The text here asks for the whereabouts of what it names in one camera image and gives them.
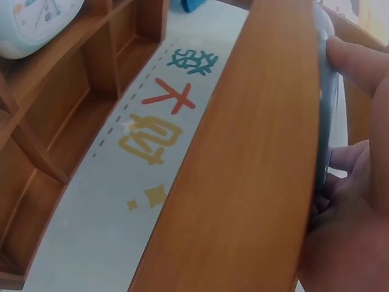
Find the teal chinese character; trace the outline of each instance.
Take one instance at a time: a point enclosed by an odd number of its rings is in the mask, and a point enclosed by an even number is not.
[[[212,73],[211,68],[216,64],[219,57],[214,54],[207,54],[203,50],[200,51],[200,56],[196,56],[197,52],[195,50],[187,50],[182,53],[181,49],[174,51],[173,56],[171,56],[172,61],[167,64],[167,66],[176,65],[181,69],[190,69],[187,72],[188,75],[200,73],[202,76],[206,76],[207,73]]]

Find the clock hand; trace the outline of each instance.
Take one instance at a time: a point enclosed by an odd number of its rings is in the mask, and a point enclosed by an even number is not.
[[[47,5],[47,0],[44,0],[44,3],[43,3],[43,6],[42,6],[42,9],[41,9],[41,12],[39,13],[39,16],[38,16],[38,20],[36,21],[35,23],[35,28],[34,30],[36,30],[36,28],[38,27],[38,23],[39,23],[39,19],[41,19],[41,16],[42,16],[42,12],[44,10],[44,6]]]
[[[55,0],[52,0],[52,2],[54,4],[55,10],[57,11],[57,15],[60,15],[61,14],[61,10],[58,8],[57,2],[55,2]]]

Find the wooden shelf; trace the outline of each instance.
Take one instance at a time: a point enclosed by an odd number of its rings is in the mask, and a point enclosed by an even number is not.
[[[35,170],[21,193],[1,245],[20,274],[28,272],[41,237],[60,200],[64,185]]]
[[[67,175],[70,176],[81,161],[115,101],[115,97],[89,92],[55,139],[49,153]]]
[[[37,53],[16,61],[16,67],[6,79],[18,104],[29,106],[35,98],[32,93],[44,85],[51,73],[64,64],[103,24],[101,16],[80,15]]]
[[[167,0],[85,0],[49,44],[0,57],[0,290],[22,289],[66,184],[151,58]]]
[[[136,36],[117,54],[120,87],[123,91],[126,91],[158,46],[159,43],[153,40]]]

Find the human hand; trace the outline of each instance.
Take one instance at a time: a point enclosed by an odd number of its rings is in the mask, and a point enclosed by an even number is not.
[[[298,276],[311,291],[389,291],[389,55],[327,42],[330,63],[373,97],[370,140],[333,149]]]

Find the floor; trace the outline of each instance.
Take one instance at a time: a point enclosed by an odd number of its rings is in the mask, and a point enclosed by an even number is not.
[[[166,41],[81,163],[45,233],[25,292],[127,291],[247,17],[213,0],[187,15],[174,1]],[[192,67],[174,58],[187,58]],[[334,143],[346,145],[344,91],[337,116]],[[132,143],[137,135],[153,143]]]

